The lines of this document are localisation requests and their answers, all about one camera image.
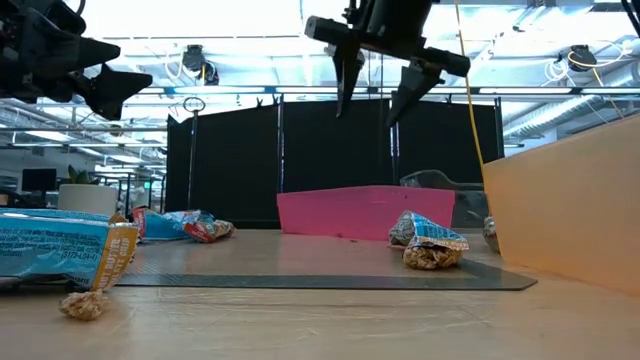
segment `black mat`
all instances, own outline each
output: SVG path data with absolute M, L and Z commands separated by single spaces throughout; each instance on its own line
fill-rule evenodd
M 538 282 L 526 276 L 466 259 L 462 259 L 457 268 L 443 271 L 463 271 L 471 277 L 125 274 L 118 286 L 519 291 Z

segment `black curtain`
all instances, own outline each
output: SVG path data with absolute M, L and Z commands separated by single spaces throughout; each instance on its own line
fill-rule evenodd
M 278 228 L 278 107 L 200 116 L 193 207 L 244 228 Z
M 187 209 L 192 124 L 192 119 L 182 123 L 171 115 L 167 119 L 166 212 Z
M 284 192 L 392 183 L 387 100 L 285 103 Z
M 483 160 L 494 161 L 502 153 L 495 109 L 478 105 L 473 109 Z M 440 170 L 455 182 L 482 182 L 468 105 L 420 102 L 398 127 L 400 177 Z

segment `robotic arm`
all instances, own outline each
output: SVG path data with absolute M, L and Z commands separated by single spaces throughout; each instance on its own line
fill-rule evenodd
M 119 120 L 122 103 L 153 78 L 111 70 L 105 62 L 120 56 L 120 48 L 83 38 L 85 29 L 62 0 L 0 0 L 0 98 L 69 102 L 78 94 L 96 114 Z M 100 75 L 83 75 L 98 64 Z
M 433 3 L 440 0 L 356 0 L 349 1 L 343 17 L 347 24 L 312 16 L 305 34 L 329 43 L 338 78 L 338 117 L 349 108 L 364 61 L 360 49 L 409 60 L 402 68 L 398 91 L 392 94 L 387 125 L 393 126 L 437 84 L 442 70 L 464 77 L 469 58 L 434 48 L 424 48 L 422 29 Z

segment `pink box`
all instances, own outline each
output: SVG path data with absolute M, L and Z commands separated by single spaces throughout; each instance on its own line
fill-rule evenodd
M 400 186 L 278 194 L 283 233 L 360 240 L 388 240 L 389 229 L 405 210 L 450 228 L 454 204 L 455 191 Z

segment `ceiling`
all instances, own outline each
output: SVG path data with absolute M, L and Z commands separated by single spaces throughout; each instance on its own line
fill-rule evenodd
M 72 8 L 79 4 L 79 0 L 66 2 Z M 616 1 L 460 2 L 464 48 L 473 59 L 470 83 L 474 87 L 530 87 L 538 91 L 540 87 L 571 87 L 574 84 L 599 86 L 592 71 L 564 71 L 566 69 L 560 65 L 551 68 L 558 54 L 566 54 L 574 44 L 589 45 L 599 63 L 606 64 L 597 68 L 604 85 L 640 87 L 640 83 L 628 81 L 622 85 L 608 82 L 610 74 L 616 75 L 616 71 L 624 72 L 631 68 L 640 51 L 638 37 Z M 256 98 L 264 98 L 265 105 L 272 101 L 271 94 L 260 94 L 260 91 L 247 93 L 247 89 L 252 87 L 276 89 L 274 91 L 285 93 L 285 101 L 335 99 L 335 71 L 331 59 L 324 52 L 326 44 L 307 38 L 301 30 L 311 15 L 341 19 L 342 9 L 347 3 L 347 0 L 87 0 L 82 16 L 87 22 L 85 36 L 121 47 L 121 56 L 111 61 L 110 66 L 121 71 L 148 73 L 154 78 L 152 88 L 126 102 L 122 121 L 115 124 L 152 128 L 166 126 L 168 114 L 188 116 L 182 102 L 193 95 L 205 101 L 205 113 L 253 107 Z M 451 5 L 452 1 L 443 0 L 442 3 L 434 5 L 423 35 L 428 39 L 428 46 L 461 53 L 455 7 Z M 544 3 L 567 6 L 529 6 Z M 203 45 L 207 60 L 216 66 L 220 75 L 217 89 L 207 87 L 203 93 L 201 84 L 180 70 L 181 53 L 192 44 Z M 368 52 L 365 52 L 365 59 L 357 84 L 363 91 L 367 87 L 380 86 L 390 90 L 398 85 L 401 68 L 406 62 Z M 95 76 L 98 72 L 99 68 L 92 68 L 86 74 Z M 464 79 L 446 74 L 444 79 L 444 86 L 464 86 Z M 356 95 L 356 98 L 367 96 L 370 95 Z M 561 130 L 558 137 L 575 132 L 579 127 L 613 120 L 618 117 L 618 107 L 625 115 L 635 112 L 633 96 L 625 96 L 620 99 L 614 96 L 614 102 L 601 101 L 597 108 L 589 103 L 590 111 L 576 112 L 575 116 L 563 118 L 561 123 L 558 121 L 554 127 Z M 474 96 L 474 101 L 493 104 L 495 97 L 491 94 L 478 95 Z M 549 103 L 571 101 L 571 96 L 555 94 L 505 95 L 501 98 L 505 129 L 516 125 L 522 127 L 523 119 L 529 119 L 528 114 L 535 110 L 544 112 L 544 106 Z M 444 96 L 430 97 L 435 101 L 443 99 Z M 459 93 L 453 100 L 464 102 L 466 97 Z M 73 104 L 42 100 L 34 106 L 8 101 L 0 110 L 0 124 L 6 127 L 108 129 L 114 124 L 92 114 L 81 99 Z M 536 133 L 536 129 L 522 132 L 522 136 L 511 136 L 508 140 L 522 142 L 539 138 L 542 134 Z M 520 133 L 519 130 L 514 132 L 516 135 Z M 125 132 L 122 135 L 76 131 L 67 135 L 78 141 L 94 143 L 166 142 L 166 133 L 162 131 Z M 18 136 L 17 140 L 5 137 L 5 142 L 47 140 L 25 133 Z M 105 149 L 98 153 L 113 151 Z M 85 155 L 98 156 L 95 152 L 85 152 Z M 149 163 L 162 163 L 164 160 L 157 148 L 128 149 L 126 152 Z

